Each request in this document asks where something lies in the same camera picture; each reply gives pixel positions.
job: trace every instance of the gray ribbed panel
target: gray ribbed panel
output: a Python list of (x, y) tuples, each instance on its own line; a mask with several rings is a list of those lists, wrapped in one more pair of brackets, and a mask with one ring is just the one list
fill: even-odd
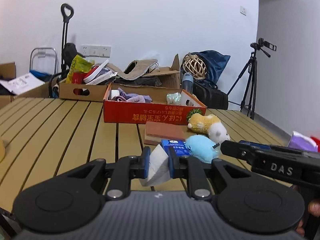
[(207, 202), (188, 198), (184, 191), (133, 191), (124, 200), (106, 203), (88, 225), (61, 235), (23, 231), (16, 240), (294, 240), (295, 232), (257, 236), (232, 228)]

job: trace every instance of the wicker ball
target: wicker ball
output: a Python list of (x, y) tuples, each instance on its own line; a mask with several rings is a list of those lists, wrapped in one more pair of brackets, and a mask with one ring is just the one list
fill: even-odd
[(196, 79), (204, 79), (207, 74), (207, 67), (203, 60), (190, 53), (184, 57), (182, 67), (185, 72), (190, 72)]

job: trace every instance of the metal screw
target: metal screw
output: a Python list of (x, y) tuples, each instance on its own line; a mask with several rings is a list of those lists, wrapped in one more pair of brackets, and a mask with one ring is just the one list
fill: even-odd
[(197, 197), (207, 197), (210, 195), (210, 191), (204, 188), (200, 188), (195, 191), (195, 195)]
[(107, 195), (111, 198), (120, 198), (123, 192), (119, 189), (112, 189), (107, 192)]

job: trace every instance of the black suitcase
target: black suitcase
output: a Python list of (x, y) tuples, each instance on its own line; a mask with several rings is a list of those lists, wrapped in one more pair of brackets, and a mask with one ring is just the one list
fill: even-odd
[(228, 95), (219, 89), (204, 87), (202, 84), (194, 80), (193, 94), (196, 95), (196, 97), (205, 104), (207, 108), (228, 109)]

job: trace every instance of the red box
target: red box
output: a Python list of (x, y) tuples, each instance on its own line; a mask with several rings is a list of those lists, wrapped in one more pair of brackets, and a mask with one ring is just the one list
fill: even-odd
[[(119, 87), (126, 93), (149, 95), (153, 102), (133, 103), (111, 101), (111, 90), (118, 89)], [(183, 102), (183, 105), (168, 105), (166, 100), (167, 94), (176, 92), (181, 93), (181, 102)], [(153, 121), (187, 125), (187, 115), (194, 109), (199, 109), (198, 112), (204, 115), (207, 107), (193, 95), (181, 89), (110, 84), (103, 98), (104, 122), (145, 124), (146, 121)]]

